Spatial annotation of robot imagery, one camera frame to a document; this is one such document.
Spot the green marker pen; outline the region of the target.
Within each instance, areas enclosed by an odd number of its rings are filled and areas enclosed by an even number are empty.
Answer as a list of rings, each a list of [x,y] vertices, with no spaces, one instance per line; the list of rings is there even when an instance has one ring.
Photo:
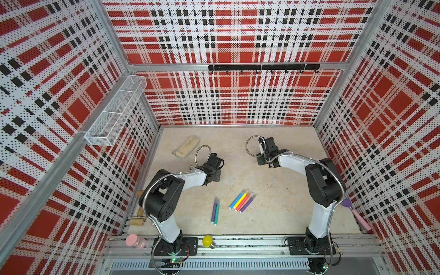
[[[220,210],[220,201],[218,200],[218,206],[217,206],[217,212],[216,212],[216,216],[215,216],[215,222],[213,223],[214,226],[218,225],[218,215],[219,215],[219,210]]]

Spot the purple marker in row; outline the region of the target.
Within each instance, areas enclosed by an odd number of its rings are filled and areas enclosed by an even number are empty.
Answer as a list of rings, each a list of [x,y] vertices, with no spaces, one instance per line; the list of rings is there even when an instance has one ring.
[[[249,207],[249,205],[254,201],[255,197],[256,197],[256,195],[252,195],[252,196],[246,201],[246,203],[243,205],[243,207],[241,207],[241,208],[239,209],[239,212],[240,212],[240,213],[243,213],[243,212]]]

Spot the wooden roller tool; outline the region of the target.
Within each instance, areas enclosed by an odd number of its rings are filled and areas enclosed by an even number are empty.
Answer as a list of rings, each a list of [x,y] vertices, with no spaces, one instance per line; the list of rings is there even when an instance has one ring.
[[[135,207],[137,207],[137,211],[128,219],[129,226],[143,226],[145,224],[146,217],[144,216],[142,207],[139,206],[143,192],[143,190],[140,190],[135,194]]]

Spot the purple pink toy rake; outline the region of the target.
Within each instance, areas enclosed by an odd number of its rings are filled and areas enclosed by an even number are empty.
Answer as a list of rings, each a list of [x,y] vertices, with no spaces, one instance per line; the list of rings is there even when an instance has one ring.
[[[366,230],[371,231],[372,227],[366,222],[364,218],[360,216],[360,214],[354,209],[351,200],[348,197],[345,197],[342,201],[342,205],[350,209],[351,213],[355,217],[355,219],[359,222],[359,224]]]

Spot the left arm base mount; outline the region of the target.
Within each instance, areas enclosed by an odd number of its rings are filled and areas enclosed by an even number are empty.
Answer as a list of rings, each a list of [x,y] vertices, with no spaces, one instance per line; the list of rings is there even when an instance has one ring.
[[[159,238],[154,241],[159,241],[154,256],[195,256],[198,252],[197,237],[178,237],[173,243]]]

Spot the black hook rail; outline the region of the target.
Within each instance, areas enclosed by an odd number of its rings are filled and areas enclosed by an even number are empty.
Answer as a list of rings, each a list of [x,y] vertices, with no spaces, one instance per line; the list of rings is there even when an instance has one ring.
[[[209,65],[209,71],[231,72],[231,71],[318,71],[320,64],[253,64],[253,65]]]

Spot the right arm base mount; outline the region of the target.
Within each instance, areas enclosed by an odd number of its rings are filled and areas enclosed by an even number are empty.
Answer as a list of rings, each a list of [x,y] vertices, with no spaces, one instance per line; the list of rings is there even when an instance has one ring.
[[[315,239],[314,236],[287,237],[285,245],[288,247],[290,255],[327,255],[336,254],[334,246],[330,253],[330,242],[328,237]]]

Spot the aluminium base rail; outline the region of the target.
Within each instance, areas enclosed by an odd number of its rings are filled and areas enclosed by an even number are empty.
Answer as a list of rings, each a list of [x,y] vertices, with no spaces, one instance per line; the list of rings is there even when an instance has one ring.
[[[179,256],[151,256],[155,238],[146,236],[142,250],[126,245],[125,236],[109,240],[103,259],[97,268],[99,275],[154,275],[154,266],[171,275],[234,274],[307,274],[310,263],[331,260],[330,275],[390,275],[378,240],[365,234],[335,234],[332,236],[335,254],[322,252],[310,255],[301,243],[300,235],[216,235],[215,248],[205,247],[201,235],[189,243],[192,254],[183,250]]]

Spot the yellow marker pen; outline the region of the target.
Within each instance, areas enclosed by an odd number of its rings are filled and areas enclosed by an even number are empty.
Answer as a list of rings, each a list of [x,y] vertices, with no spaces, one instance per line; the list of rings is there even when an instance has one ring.
[[[245,194],[242,196],[242,198],[237,202],[237,204],[234,206],[234,210],[237,211],[238,210],[238,206],[240,205],[240,203],[246,198],[246,196],[248,195],[248,192],[246,191]]]

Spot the purple marker beside green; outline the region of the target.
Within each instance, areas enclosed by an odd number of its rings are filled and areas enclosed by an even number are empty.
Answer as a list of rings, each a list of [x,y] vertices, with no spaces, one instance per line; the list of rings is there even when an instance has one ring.
[[[215,216],[216,216],[216,212],[217,212],[217,206],[218,206],[218,199],[214,198],[214,202],[213,202],[213,209],[212,209],[212,215],[211,215],[211,223],[215,222]]]

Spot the yellow light bulb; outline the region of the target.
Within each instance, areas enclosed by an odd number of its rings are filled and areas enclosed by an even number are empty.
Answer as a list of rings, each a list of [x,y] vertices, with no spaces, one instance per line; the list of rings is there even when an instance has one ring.
[[[206,248],[210,248],[210,249],[216,248],[216,244],[214,242],[214,239],[210,235],[204,236],[204,238],[202,239],[202,243],[203,243],[203,246]]]

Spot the pink small bottle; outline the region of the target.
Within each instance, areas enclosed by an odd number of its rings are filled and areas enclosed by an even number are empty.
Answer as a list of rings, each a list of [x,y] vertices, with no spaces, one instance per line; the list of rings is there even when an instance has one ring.
[[[147,245],[147,241],[144,238],[137,236],[136,234],[131,234],[126,238],[126,245],[132,246],[138,250],[142,250]]]

